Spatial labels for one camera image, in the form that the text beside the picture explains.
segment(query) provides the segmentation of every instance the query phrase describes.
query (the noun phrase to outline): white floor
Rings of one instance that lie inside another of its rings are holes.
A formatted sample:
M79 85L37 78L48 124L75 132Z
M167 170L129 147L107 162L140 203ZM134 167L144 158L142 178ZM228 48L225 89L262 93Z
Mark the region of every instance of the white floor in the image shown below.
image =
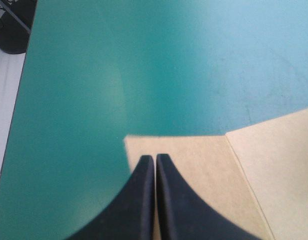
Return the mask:
M10 55L0 50L0 171L24 59L25 54Z

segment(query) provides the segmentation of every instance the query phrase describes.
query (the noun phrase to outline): teal surface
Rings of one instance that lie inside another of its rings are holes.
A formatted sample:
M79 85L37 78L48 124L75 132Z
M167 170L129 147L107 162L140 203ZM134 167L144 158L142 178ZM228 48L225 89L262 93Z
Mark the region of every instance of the teal surface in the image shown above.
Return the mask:
M308 1L39 0L0 240L97 215L129 176L127 134L221 135L306 107Z

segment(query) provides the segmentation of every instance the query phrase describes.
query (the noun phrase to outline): black object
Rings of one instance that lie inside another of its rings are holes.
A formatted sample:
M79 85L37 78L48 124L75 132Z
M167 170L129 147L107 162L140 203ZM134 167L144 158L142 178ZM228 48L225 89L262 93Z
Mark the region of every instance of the black object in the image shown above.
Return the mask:
M157 156L156 191L162 240L259 240L203 201L168 154Z
M154 216L154 164L142 156L114 200L69 240L151 240Z
M0 0L6 12L0 18L0 49L8 54L22 54L27 50L30 29L36 9L35 0Z

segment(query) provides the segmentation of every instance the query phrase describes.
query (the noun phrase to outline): green table surface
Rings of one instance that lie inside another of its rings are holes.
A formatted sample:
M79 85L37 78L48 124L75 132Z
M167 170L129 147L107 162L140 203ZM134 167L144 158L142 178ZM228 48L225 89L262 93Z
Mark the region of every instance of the green table surface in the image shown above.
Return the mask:
M221 135L306 107L308 1L39 0L0 240L90 221L130 175L128 134Z

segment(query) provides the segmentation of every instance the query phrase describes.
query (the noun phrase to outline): beige paper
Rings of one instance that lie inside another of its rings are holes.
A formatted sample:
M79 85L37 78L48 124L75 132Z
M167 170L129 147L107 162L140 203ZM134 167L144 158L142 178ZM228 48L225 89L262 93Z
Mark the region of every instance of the beige paper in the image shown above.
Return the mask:
M308 109L226 134L276 240L308 240Z
M188 184L212 208L261 239L272 239L225 136L127 136L125 146L131 170L141 155L155 159L158 153L168 153ZM155 239L159 239L157 225L155 229Z

